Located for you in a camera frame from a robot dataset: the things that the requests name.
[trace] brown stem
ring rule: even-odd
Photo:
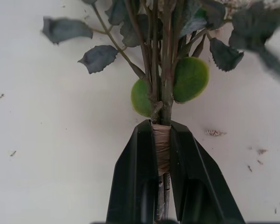
[[[159,101],[159,50],[158,50],[158,0],[154,0],[153,16],[153,53],[152,53],[152,71],[151,71],[151,81],[152,81],[152,111],[155,110],[155,104]],[[158,124],[160,122],[159,111],[157,114],[152,113],[151,121],[153,124]]]
[[[141,51],[142,51],[144,68],[145,68],[145,77],[146,77],[146,79],[149,79],[150,69],[149,69],[149,61],[148,61],[147,49],[146,49],[146,46],[145,46],[145,43],[144,43],[144,38],[143,38],[143,35],[142,35],[142,32],[141,32],[141,29],[139,27],[139,24],[137,23],[136,17],[133,13],[133,9],[132,9],[132,6],[131,6],[131,0],[125,0],[125,4],[126,4],[126,9],[127,9],[128,14],[129,14],[132,26],[135,29],[136,34],[137,34],[137,36],[139,38],[139,41],[140,41],[140,47],[141,47]]]
[[[118,46],[118,44],[116,43],[116,41],[114,40],[113,36],[110,33],[110,30],[112,29],[112,26],[110,28],[107,28],[107,26],[105,25],[102,17],[100,16],[97,7],[95,6],[95,4],[92,4],[93,10],[95,12],[95,14],[98,17],[99,22],[101,23],[102,27],[104,28],[104,31],[106,32],[106,34],[108,35],[108,37],[110,38],[110,40],[112,41],[112,43],[114,44],[114,46],[116,47],[116,49],[119,51],[119,53],[123,56],[123,58],[128,62],[128,64],[131,66],[132,70],[136,73],[136,75],[140,78],[143,79],[145,77],[144,72],[134,63],[131,62],[131,60],[129,59],[129,57],[123,52],[123,50]]]
[[[161,99],[164,107],[161,111],[161,124],[169,126],[171,123],[171,109],[173,104],[173,74],[172,74],[172,5],[170,0],[164,3],[163,18],[163,49],[161,74]]]

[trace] artificial plant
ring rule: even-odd
[[[257,54],[280,79],[280,60],[265,46],[280,27],[280,8],[265,8],[260,1],[227,18],[226,5],[214,0],[153,0],[149,4],[146,0],[112,0],[105,12],[110,24],[106,25],[96,7],[97,1],[104,0],[81,1],[93,8],[103,31],[79,20],[44,17],[42,32],[55,44],[79,36],[92,38],[96,32],[108,35],[113,46],[96,46],[78,62],[92,74],[113,63],[120,53],[139,78],[132,89],[133,107],[139,114],[150,117],[152,124],[170,126],[173,101],[185,103],[207,86],[209,70],[199,59],[206,37],[213,60],[222,71],[235,69],[244,56],[238,50],[248,50]],[[228,22],[234,28],[229,46],[209,33]],[[124,48],[114,40],[113,26],[121,26]],[[200,42],[189,56],[197,40]],[[136,46],[141,48],[144,70],[124,52],[126,47]],[[168,215],[169,174],[165,172],[160,180],[165,182],[165,189],[160,189],[164,197],[159,198],[158,219]]]

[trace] dark green leaf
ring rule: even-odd
[[[140,30],[143,34],[144,40],[147,39],[148,35],[148,16],[146,14],[140,14],[137,15],[137,22],[139,24]],[[158,30],[159,30],[159,35],[161,35],[161,30],[162,30],[163,24],[161,20],[158,20]],[[120,29],[120,34],[123,35],[123,40],[122,42],[128,46],[128,47],[136,47],[140,45],[140,41],[138,38],[138,35],[136,31],[133,28],[133,25],[131,24],[129,19],[124,20],[124,24],[122,25]]]
[[[280,81],[280,60],[265,47],[259,48],[258,54],[265,66],[275,72],[276,78]]]
[[[215,64],[223,71],[235,69],[244,56],[243,52],[239,53],[237,50],[226,46],[217,38],[212,38],[210,40],[210,51]]]
[[[82,0],[82,2],[86,3],[86,4],[94,4],[97,0]]]
[[[138,13],[140,1],[133,0],[132,6],[134,6],[135,13]],[[109,23],[111,25],[119,25],[125,18],[128,18],[128,12],[126,9],[125,0],[112,0],[111,7],[106,11],[109,17]]]
[[[218,29],[222,26],[226,13],[225,6],[214,0],[200,0],[202,8],[206,11],[209,29]]]
[[[93,31],[82,21],[66,18],[54,20],[49,17],[43,18],[42,32],[56,44],[78,36],[92,38],[93,35]]]
[[[262,1],[240,10],[232,17],[234,30],[229,44],[237,49],[253,50],[262,46],[280,26],[280,8],[265,9]]]
[[[117,54],[118,51],[110,45],[95,46],[87,51],[78,62],[84,64],[91,74],[102,71],[107,65],[114,62]]]
[[[201,4],[198,0],[186,0],[182,12],[182,30],[180,37],[202,29],[206,26],[206,16],[200,9]]]

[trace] debris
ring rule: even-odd
[[[252,173],[252,169],[251,169],[251,167],[248,165],[248,169],[250,170],[250,172]]]
[[[217,137],[217,136],[221,136],[221,135],[225,135],[227,134],[226,132],[221,132],[221,131],[217,131],[217,130],[207,130],[205,132],[206,135],[210,135],[210,136],[214,136],[214,137]]]
[[[259,150],[257,150],[257,152],[258,152],[258,155],[262,155],[262,154],[266,153],[267,150],[266,149],[259,149]]]
[[[10,157],[13,157],[14,154],[16,153],[17,151],[14,151],[13,153],[10,154]]]
[[[263,162],[262,162],[262,161],[257,160],[257,162],[258,162],[260,165],[263,165]]]

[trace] dirt speck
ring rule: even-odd
[[[267,152],[266,149],[258,149],[258,150],[257,150],[258,155],[262,155],[262,154],[264,154],[264,153],[266,153],[266,152]]]
[[[262,161],[257,160],[257,162],[258,162],[260,165],[263,165],[263,162],[262,162]]]
[[[0,99],[2,99],[3,97],[5,97],[4,93],[1,94]]]
[[[250,172],[252,173],[252,169],[251,169],[251,167],[250,167],[249,165],[248,165],[247,167],[248,167],[248,169],[250,170]]]
[[[13,157],[17,151],[14,151],[13,153],[10,154],[10,157]]]

